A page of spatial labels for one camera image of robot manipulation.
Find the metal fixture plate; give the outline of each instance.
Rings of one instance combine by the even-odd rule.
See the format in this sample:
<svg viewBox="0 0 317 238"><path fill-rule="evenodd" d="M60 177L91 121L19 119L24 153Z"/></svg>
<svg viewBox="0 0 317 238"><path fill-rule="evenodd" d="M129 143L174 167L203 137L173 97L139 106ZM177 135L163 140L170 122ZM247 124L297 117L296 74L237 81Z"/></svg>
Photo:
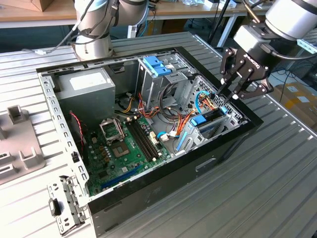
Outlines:
<svg viewBox="0 0 317 238"><path fill-rule="evenodd" d="M19 106L8 108L6 114L0 115L0 127L4 135L0 140L0 185L45 166L26 110Z"/></svg>

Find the open computer chassis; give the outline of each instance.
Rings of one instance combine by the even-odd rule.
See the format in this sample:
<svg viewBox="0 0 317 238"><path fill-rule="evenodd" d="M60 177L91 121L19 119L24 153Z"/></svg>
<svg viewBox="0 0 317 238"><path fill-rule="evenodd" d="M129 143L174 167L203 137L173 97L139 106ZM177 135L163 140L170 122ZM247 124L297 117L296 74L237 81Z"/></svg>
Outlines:
<svg viewBox="0 0 317 238"><path fill-rule="evenodd" d="M96 236L100 237L226 160L262 124L263 121L242 101L232 100L229 102L230 105L225 104L225 106L239 112L243 119L243 123L236 129L207 141L189 152L180 153L155 169L129 178L90 197L85 187L89 175L56 99L53 79L113 63L171 53L179 55L195 70L195 75L203 77L215 90L221 86L220 82L182 47L37 69L56 131L65 148L65 158L71 168L71 174L60 175L48 185L51 212L56 217L61 235L84 224L86 219L91 219ZM223 95L219 96L219 100L223 102L229 94L229 90L224 91Z"/></svg>

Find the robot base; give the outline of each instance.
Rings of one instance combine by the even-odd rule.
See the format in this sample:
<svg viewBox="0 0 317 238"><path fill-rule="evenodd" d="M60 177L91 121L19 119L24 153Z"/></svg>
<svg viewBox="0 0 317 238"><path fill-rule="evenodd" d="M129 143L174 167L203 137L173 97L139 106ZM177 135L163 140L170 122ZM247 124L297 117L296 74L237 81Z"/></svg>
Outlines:
<svg viewBox="0 0 317 238"><path fill-rule="evenodd" d="M90 41L92 41L92 39L85 36L79 36L76 39L76 43ZM80 61L110 57L113 54L110 35L86 45L75 45L75 52Z"/></svg>

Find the aluminum table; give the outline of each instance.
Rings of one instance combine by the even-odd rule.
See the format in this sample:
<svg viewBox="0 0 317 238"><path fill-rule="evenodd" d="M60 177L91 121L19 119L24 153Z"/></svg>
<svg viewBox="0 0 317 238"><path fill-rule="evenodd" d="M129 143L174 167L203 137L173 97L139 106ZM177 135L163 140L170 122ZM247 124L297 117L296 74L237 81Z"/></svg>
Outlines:
<svg viewBox="0 0 317 238"><path fill-rule="evenodd" d="M183 46L221 77L221 57L190 33L116 40L113 45L118 54ZM69 168L35 69L75 61L70 47L45 57L0 54L0 113L16 104L29 111L47 162L43 169L0 186L1 237L59 237L46 185ZM317 136L270 96L246 103L264 123L229 160L104 237L312 237L317 229ZM86 223L67 237L93 235Z"/></svg>

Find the motherboard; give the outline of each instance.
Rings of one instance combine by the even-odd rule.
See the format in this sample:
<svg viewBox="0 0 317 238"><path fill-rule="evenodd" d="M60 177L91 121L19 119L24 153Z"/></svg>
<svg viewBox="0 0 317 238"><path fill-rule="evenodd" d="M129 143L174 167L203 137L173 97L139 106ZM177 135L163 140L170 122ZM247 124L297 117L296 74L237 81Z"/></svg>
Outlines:
<svg viewBox="0 0 317 238"><path fill-rule="evenodd" d="M109 123L103 130L85 134L84 163L90 177L87 184L90 196L170 158L144 117Z"/></svg>

